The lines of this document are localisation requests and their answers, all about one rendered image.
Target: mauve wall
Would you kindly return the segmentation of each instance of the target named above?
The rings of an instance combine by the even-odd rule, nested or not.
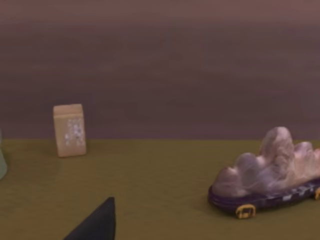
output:
[[[89,138],[320,137],[320,3],[87,2],[0,3],[5,137],[53,137],[70,103]]]

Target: fluffy pink mass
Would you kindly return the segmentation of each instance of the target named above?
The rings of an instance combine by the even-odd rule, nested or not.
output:
[[[243,153],[223,168],[212,192],[224,197],[281,192],[320,178],[320,149],[310,142],[293,144],[289,130],[275,127],[264,137],[259,156]]]

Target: purple skateboard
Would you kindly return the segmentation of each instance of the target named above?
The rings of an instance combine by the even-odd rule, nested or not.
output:
[[[250,194],[244,197],[223,197],[212,193],[212,186],[208,190],[210,204],[226,213],[236,214],[239,219],[254,217],[256,209],[267,209],[294,203],[311,196],[320,200],[320,178],[308,181],[288,191],[268,195]]]

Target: toy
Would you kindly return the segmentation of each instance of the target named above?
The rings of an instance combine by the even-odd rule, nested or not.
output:
[[[222,169],[208,190],[211,204],[239,219],[310,196],[320,199],[320,150],[309,142],[294,146],[285,127],[267,133],[259,156],[244,153]]]
[[[1,150],[2,147],[2,132],[0,129],[0,180],[7,174],[8,166],[5,160],[5,157]]]
[[[64,240],[115,240],[115,198],[109,197]]]
[[[86,154],[86,133],[82,105],[54,106],[53,120],[58,156],[70,157]]]

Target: brown floor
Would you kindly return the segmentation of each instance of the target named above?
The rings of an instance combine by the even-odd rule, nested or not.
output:
[[[89,138],[319,139],[317,1],[63,2],[0,3],[5,137],[83,103]]]
[[[237,220],[206,202],[217,171],[257,141],[92,140],[87,156],[59,159],[50,140],[5,140],[0,238],[60,240],[115,196],[117,240],[313,240],[319,202]]]

